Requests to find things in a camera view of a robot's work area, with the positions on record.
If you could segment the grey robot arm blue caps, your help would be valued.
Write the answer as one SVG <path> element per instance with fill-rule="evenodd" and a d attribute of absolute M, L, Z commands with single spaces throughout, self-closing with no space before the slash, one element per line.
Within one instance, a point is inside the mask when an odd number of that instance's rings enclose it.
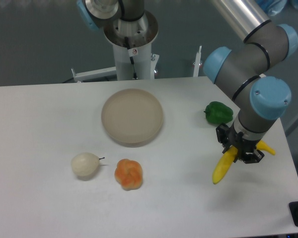
<path fill-rule="evenodd" d="M 91 30 L 103 28 L 113 46 L 119 80 L 154 77 L 150 50 L 158 24 L 142 0 L 76 4 Z M 219 123 L 217 138 L 225 151 L 237 149 L 235 160 L 258 163 L 264 156 L 260 140 L 291 101 L 289 86 L 263 73 L 296 51 L 298 35 L 286 24 L 272 23 L 253 0 L 215 0 L 213 5 L 244 42 L 238 52 L 217 48 L 204 62 L 204 74 L 240 109 L 233 125 Z"/>

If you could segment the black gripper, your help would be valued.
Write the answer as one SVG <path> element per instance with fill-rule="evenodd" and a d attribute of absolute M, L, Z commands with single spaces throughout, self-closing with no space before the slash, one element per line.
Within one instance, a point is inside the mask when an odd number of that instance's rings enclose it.
<path fill-rule="evenodd" d="M 223 147 L 225 153 L 230 146 L 238 149 L 237 160 L 243 161 L 245 164 L 259 163 L 264 158 L 264 153 L 256 149 L 256 145 L 260 140 L 245 139 L 243 132 L 236 132 L 234 127 L 228 127 L 226 124 L 220 124 L 216 127 L 216 135 L 218 142 Z"/>

